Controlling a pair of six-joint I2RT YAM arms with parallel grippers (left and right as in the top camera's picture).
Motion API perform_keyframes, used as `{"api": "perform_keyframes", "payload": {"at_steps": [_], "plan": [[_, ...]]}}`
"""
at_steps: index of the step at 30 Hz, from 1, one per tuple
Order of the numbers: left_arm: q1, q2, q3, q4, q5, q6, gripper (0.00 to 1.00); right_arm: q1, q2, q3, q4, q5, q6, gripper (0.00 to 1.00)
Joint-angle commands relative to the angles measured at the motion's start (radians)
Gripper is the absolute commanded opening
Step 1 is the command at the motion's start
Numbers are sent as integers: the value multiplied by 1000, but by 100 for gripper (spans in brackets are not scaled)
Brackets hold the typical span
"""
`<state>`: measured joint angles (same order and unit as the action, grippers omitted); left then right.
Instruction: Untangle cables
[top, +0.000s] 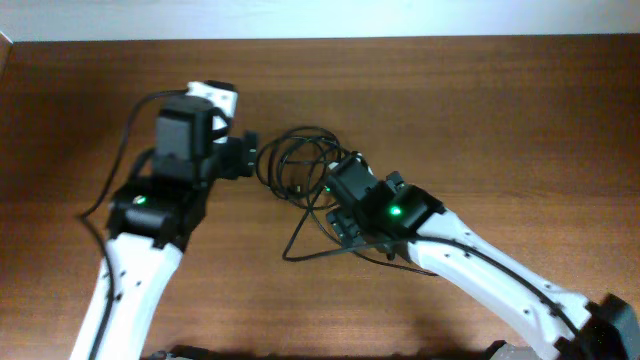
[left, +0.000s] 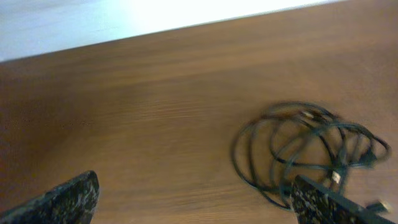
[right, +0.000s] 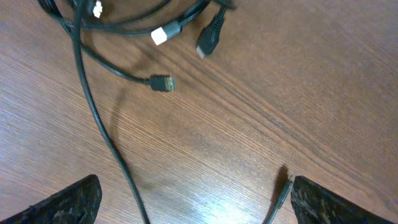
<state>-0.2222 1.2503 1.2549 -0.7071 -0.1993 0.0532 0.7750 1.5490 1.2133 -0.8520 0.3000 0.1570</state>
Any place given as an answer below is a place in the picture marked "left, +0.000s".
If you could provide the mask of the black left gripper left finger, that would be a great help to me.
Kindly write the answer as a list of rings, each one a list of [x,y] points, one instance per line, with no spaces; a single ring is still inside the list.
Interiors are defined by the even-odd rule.
[[[90,223],[100,194],[96,172],[88,170],[1,213],[1,223]]]

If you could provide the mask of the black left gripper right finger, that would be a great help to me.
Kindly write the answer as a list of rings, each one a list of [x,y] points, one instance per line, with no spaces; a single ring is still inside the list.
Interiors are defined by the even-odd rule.
[[[296,176],[290,198],[299,223],[394,224],[303,175]]]

